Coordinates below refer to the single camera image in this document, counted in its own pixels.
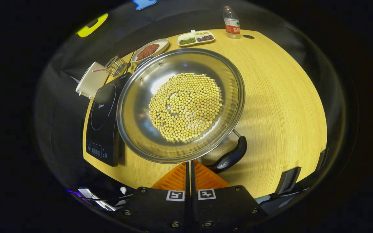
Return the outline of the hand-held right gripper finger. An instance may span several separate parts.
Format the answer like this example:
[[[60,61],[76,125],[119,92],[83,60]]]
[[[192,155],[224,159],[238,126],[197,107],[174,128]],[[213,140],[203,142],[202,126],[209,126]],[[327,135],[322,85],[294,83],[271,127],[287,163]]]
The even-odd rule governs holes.
[[[197,161],[191,163],[191,210],[199,233],[247,233],[267,213],[242,185],[228,185]]]
[[[117,219],[137,233],[183,233],[188,226],[190,166],[181,163],[152,187],[139,187]]]

